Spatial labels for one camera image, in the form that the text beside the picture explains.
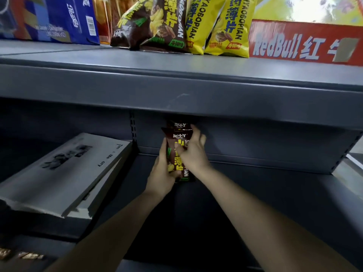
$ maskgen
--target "barcode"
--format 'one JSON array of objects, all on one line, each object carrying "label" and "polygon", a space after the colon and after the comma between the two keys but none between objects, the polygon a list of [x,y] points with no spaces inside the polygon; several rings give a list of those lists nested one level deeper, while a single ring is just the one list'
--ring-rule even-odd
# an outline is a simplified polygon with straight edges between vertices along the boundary
[{"label": "barcode", "polygon": [[94,26],[93,17],[86,16],[86,20],[87,20],[88,31],[89,31],[90,35],[96,36],[97,34],[96,34],[96,28]]}]

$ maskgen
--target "finger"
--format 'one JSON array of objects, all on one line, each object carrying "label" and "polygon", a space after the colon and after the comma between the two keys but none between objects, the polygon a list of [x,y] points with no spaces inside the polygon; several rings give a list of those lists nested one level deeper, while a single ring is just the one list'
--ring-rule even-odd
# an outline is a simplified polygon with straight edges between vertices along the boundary
[{"label": "finger", "polygon": [[185,149],[183,148],[183,146],[181,146],[178,142],[175,142],[174,143],[174,147],[175,147],[175,150],[177,151],[177,153],[181,156]]},{"label": "finger", "polygon": [[163,163],[166,163],[166,138],[164,137],[163,143],[161,144],[159,151],[159,160]]},{"label": "finger", "polygon": [[154,165],[153,165],[151,171],[154,171],[154,169],[156,168],[158,163],[159,163],[159,156],[157,156],[157,158],[155,159],[155,162],[154,162]]},{"label": "finger", "polygon": [[176,171],[172,171],[171,173],[169,173],[169,175],[175,179],[177,177],[181,177],[182,172],[180,170],[176,170]]},{"label": "finger", "polygon": [[195,125],[193,124],[190,124],[190,126],[193,129],[193,134],[192,137],[190,138],[190,141],[198,142],[200,137],[200,130],[197,127],[195,127]]},{"label": "finger", "polygon": [[200,144],[202,144],[202,146],[204,148],[204,144],[206,143],[206,135],[202,134],[199,141],[200,141]]}]

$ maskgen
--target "redbull box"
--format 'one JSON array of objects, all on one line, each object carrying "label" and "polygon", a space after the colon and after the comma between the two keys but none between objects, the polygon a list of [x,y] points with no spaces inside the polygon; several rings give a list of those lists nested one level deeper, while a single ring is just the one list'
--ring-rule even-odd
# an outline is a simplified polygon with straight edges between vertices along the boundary
[{"label": "redbull box", "polygon": [[363,0],[258,0],[250,57],[363,66]]},{"label": "redbull box", "polygon": [[98,45],[92,0],[0,0],[0,38]]}]

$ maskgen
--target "person's right hand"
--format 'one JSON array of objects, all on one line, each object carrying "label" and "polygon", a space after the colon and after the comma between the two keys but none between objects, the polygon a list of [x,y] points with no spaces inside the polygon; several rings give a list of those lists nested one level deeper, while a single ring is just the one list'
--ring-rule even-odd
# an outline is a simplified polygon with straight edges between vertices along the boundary
[{"label": "person's right hand", "polygon": [[175,142],[175,150],[178,152],[188,170],[199,178],[201,172],[212,168],[212,166],[204,151],[206,136],[204,134],[201,135],[200,130],[193,124],[191,127],[193,129],[193,135],[188,143],[188,149],[185,150],[180,144]]}]

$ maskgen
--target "yellow snack bag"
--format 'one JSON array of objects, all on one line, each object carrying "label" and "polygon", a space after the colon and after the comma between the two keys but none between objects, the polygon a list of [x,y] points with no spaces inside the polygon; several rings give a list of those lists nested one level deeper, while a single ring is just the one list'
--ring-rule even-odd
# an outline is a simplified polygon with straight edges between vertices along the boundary
[{"label": "yellow snack bag", "polygon": [[225,0],[193,0],[186,17],[188,49],[193,54],[203,54]]},{"label": "yellow snack bag", "polygon": [[248,31],[257,0],[226,0],[205,53],[249,57]]}]

